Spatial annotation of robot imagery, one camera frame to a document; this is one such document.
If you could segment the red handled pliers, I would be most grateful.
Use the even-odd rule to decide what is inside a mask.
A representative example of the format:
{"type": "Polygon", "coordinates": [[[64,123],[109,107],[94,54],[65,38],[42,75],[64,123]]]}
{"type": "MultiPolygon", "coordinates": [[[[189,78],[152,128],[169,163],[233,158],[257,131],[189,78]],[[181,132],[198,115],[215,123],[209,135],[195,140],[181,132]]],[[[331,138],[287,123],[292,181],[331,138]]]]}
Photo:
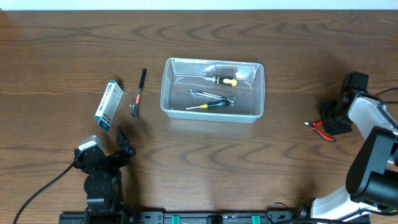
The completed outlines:
{"type": "Polygon", "coordinates": [[[323,125],[323,121],[316,121],[316,122],[304,122],[303,124],[305,127],[310,128],[313,132],[317,133],[322,139],[328,142],[336,142],[336,139],[325,134],[321,131],[318,127],[323,125]]]}

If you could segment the small black orange hammer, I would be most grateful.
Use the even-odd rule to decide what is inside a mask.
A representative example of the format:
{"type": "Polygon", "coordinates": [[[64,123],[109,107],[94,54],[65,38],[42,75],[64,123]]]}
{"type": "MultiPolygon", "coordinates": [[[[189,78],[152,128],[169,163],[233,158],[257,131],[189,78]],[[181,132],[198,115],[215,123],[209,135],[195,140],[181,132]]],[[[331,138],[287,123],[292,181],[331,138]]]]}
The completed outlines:
{"type": "Polygon", "coordinates": [[[143,87],[144,87],[144,82],[145,82],[145,79],[146,79],[146,73],[147,73],[147,69],[143,68],[142,69],[142,74],[141,74],[141,79],[140,79],[140,82],[139,82],[139,88],[138,88],[138,91],[137,91],[136,100],[135,100],[135,102],[133,104],[129,105],[129,109],[130,109],[131,115],[132,115],[132,117],[134,119],[139,119],[138,106],[139,106],[139,102],[140,102],[140,99],[141,99],[142,90],[143,90],[143,87]]]}

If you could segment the white and blue box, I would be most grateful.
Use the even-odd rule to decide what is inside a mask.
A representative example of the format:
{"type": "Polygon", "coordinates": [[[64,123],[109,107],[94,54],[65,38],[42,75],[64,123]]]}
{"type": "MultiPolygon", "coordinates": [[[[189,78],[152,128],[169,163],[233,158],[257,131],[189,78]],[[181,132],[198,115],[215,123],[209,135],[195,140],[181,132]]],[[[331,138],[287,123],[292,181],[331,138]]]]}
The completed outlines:
{"type": "Polygon", "coordinates": [[[110,80],[108,82],[94,116],[95,120],[98,121],[98,126],[105,131],[109,131],[111,127],[114,115],[117,112],[123,94],[124,92],[122,88],[116,83],[116,81],[110,80]]]}

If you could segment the silver wrench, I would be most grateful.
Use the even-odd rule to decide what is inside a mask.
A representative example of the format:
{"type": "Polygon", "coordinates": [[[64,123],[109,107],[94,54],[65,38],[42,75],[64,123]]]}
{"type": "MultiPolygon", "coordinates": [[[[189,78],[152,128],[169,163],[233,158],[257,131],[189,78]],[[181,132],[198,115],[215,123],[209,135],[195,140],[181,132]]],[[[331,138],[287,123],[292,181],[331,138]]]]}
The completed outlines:
{"type": "Polygon", "coordinates": [[[235,103],[236,102],[236,97],[235,96],[221,96],[221,95],[216,95],[213,93],[201,91],[201,90],[194,90],[194,89],[189,89],[189,94],[193,96],[201,96],[205,98],[210,98],[214,100],[226,100],[229,101],[230,103],[235,103]]]}

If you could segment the stubby yellow black screwdriver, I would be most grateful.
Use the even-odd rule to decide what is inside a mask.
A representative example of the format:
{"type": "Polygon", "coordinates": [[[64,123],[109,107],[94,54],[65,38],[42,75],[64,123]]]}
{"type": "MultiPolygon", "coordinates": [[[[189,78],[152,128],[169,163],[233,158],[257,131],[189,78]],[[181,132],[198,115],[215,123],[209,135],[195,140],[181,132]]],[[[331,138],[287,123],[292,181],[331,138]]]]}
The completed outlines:
{"type": "Polygon", "coordinates": [[[238,81],[235,78],[228,78],[221,76],[205,77],[204,80],[224,86],[236,86],[238,84],[238,81]]]}

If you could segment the slim black yellow screwdriver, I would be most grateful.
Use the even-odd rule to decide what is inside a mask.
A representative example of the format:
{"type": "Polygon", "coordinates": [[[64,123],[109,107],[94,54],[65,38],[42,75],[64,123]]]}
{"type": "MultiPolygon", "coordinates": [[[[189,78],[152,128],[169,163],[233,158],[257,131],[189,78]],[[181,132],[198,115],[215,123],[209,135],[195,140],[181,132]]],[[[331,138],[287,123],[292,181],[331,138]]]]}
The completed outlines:
{"type": "Polygon", "coordinates": [[[230,104],[231,103],[228,100],[220,100],[220,101],[209,102],[209,103],[202,104],[199,106],[188,107],[188,108],[186,108],[186,110],[227,107],[230,104]]]}

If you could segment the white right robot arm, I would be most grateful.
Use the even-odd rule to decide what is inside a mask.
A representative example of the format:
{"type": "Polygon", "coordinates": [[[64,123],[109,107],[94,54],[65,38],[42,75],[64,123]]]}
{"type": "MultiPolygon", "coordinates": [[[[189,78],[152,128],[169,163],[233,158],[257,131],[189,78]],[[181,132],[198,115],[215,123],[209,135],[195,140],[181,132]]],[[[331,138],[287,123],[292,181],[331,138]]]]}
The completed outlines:
{"type": "Polygon", "coordinates": [[[344,75],[337,100],[320,105],[320,120],[304,125],[328,142],[356,125],[364,143],[346,176],[345,184],[316,198],[297,212],[298,223],[369,223],[370,215],[397,215],[397,121],[387,102],[367,91],[369,77],[360,72],[344,75]]]}

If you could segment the clear plastic container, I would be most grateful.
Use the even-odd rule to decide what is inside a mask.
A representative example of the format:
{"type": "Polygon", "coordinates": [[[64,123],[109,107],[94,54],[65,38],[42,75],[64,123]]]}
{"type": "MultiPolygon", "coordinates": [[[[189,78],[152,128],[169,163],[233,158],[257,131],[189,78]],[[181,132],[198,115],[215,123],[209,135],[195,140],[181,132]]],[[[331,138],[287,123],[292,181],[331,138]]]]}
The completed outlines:
{"type": "Polygon", "coordinates": [[[265,73],[260,63],[169,58],[164,68],[160,107],[170,118],[253,123],[264,113],[265,95],[265,73]],[[224,86],[204,80],[212,76],[235,78],[238,84],[224,86]],[[186,110],[220,101],[190,95],[189,89],[235,96],[236,102],[227,107],[186,110]]]}

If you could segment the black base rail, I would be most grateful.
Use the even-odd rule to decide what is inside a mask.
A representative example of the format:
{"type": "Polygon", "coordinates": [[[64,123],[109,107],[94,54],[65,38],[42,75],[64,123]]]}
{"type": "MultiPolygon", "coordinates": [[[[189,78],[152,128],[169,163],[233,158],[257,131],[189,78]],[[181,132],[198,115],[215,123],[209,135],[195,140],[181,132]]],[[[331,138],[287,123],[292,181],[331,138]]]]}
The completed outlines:
{"type": "Polygon", "coordinates": [[[59,216],[59,224],[84,223],[138,223],[138,224],[258,224],[276,223],[293,219],[289,211],[270,211],[268,213],[164,213],[141,212],[128,218],[126,215],[111,215],[89,218],[83,213],[64,213],[59,216]]]}

